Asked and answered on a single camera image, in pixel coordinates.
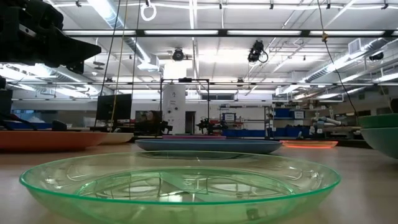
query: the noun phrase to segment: cable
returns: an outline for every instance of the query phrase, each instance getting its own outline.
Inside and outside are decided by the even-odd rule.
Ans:
[[[109,59],[111,58],[114,34],[116,32],[116,27],[118,26],[118,17],[119,17],[119,11],[120,11],[120,3],[121,3],[121,0],[119,0],[118,11],[116,13],[116,18],[115,18],[116,21],[115,21],[114,26],[113,26],[113,35],[112,35],[112,39],[111,39],[111,45],[109,46],[109,50],[108,50],[108,59],[106,60],[104,78],[103,78],[103,81],[102,81],[102,87],[101,87],[101,91],[99,93],[99,96],[102,96],[102,92],[104,91],[106,73],[108,72]],[[97,126],[97,117],[95,116],[94,127],[96,127],[96,126]]]
[[[268,62],[269,57],[268,57],[267,52],[266,52],[265,50],[262,50],[262,53],[263,53],[262,55],[266,55],[266,56],[267,56],[267,59],[266,59],[265,61],[262,61],[262,60],[260,60],[260,58],[261,58],[261,56],[260,56],[259,62],[261,62],[261,63],[266,63],[266,62]]]
[[[352,106],[353,109],[354,109],[354,114],[355,114],[355,117],[356,117],[356,120],[357,120],[357,123],[358,123],[358,113],[356,112],[355,106],[354,106],[353,102],[351,101],[351,97],[349,96],[349,93],[348,93],[346,87],[344,86],[343,81],[341,80],[341,75],[340,75],[340,73],[338,72],[338,69],[336,68],[335,61],[333,60],[333,57],[332,57],[331,54],[330,54],[329,47],[328,47],[328,44],[327,44],[327,42],[328,42],[328,40],[327,40],[328,34],[325,33],[325,29],[324,29],[324,27],[323,27],[322,10],[321,10],[321,5],[320,5],[320,3],[319,3],[319,0],[317,0],[317,3],[318,3],[319,14],[320,14],[320,22],[321,22],[321,27],[322,27],[322,42],[325,43],[326,51],[328,52],[328,55],[329,55],[329,57],[330,57],[330,60],[331,60],[333,66],[334,66],[334,68],[335,68],[335,71],[336,71],[336,73],[337,73],[337,75],[338,75],[338,79],[340,80],[341,86],[344,88],[344,91],[345,91],[346,94],[347,94],[348,101],[349,101],[349,103],[351,104],[351,106]]]
[[[383,68],[380,68],[380,72],[381,72],[381,75],[384,76]],[[391,107],[391,100],[387,97],[386,93],[384,92],[383,86],[379,86],[379,87],[380,87],[381,92],[383,93],[384,100],[387,102],[387,105],[390,108],[391,113],[394,113],[394,111],[392,110],[392,107]]]
[[[136,29],[138,29],[139,26],[139,11],[140,8],[138,7],[138,16],[137,16],[137,24],[136,24]],[[138,37],[136,37],[136,44],[134,45],[134,57],[132,59],[132,82],[131,82],[131,101],[133,99],[134,96],[134,77],[136,75],[136,52],[137,52],[137,43],[138,43]]]
[[[112,132],[112,129],[113,129],[113,124],[114,124],[113,118],[114,118],[114,111],[115,111],[115,109],[116,109],[116,98],[118,97],[120,66],[121,66],[121,64],[122,64],[122,55],[123,55],[123,43],[124,43],[123,38],[124,38],[124,31],[126,30],[125,28],[126,28],[127,13],[128,13],[127,8],[128,8],[128,7],[126,6],[126,11],[124,12],[123,33],[122,33],[122,39],[121,39],[121,40],[122,40],[122,44],[121,44],[121,46],[120,46],[120,57],[119,57],[118,75],[117,75],[117,77],[116,77],[116,88],[115,88],[115,94],[114,94],[114,98],[113,98],[113,108],[112,108],[112,117],[111,117],[111,128],[110,128],[109,132]]]

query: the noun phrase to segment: beige plate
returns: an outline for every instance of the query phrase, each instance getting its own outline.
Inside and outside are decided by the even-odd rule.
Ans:
[[[101,144],[122,144],[130,141],[133,133],[108,133]]]

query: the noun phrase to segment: security camera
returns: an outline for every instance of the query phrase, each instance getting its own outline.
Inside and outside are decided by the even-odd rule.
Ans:
[[[182,52],[182,49],[177,48],[174,50],[173,53],[173,60],[176,62],[180,62],[184,59],[184,53]]]

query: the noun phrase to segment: monitor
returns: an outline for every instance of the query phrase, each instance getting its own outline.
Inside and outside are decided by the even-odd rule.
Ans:
[[[97,102],[96,119],[111,121],[115,95],[99,96]],[[130,119],[131,117],[131,94],[117,95],[116,107],[113,120]]]
[[[12,90],[0,89],[0,113],[10,115],[12,105]]]

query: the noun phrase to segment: desk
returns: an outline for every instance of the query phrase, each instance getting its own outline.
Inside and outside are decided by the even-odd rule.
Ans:
[[[19,175],[33,166],[57,159],[140,150],[133,144],[123,144],[96,146],[73,153],[0,154],[0,223],[76,224],[38,204],[19,183]],[[283,224],[396,223],[398,160],[372,149],[350,147],[281,148],[274,154],[319,162],[343,176],[341,184],[318,209]]]

